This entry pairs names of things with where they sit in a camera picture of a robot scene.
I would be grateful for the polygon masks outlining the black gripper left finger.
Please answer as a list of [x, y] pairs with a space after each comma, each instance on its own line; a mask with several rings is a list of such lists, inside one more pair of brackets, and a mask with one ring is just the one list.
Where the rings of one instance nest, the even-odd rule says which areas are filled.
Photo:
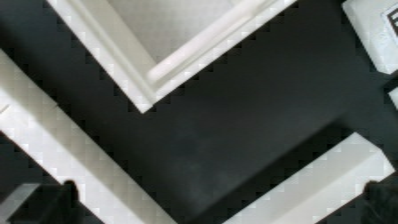
[[79, 224], [77, 190], [61, 185], [24, 183], [0, 202], [0, 224]]

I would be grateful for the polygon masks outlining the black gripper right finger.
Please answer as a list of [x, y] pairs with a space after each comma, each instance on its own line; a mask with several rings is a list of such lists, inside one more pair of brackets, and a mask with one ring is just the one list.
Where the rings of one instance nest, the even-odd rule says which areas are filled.
[[398, 224], [398, 185], [369, 181], [362, 198], [358, 224]]

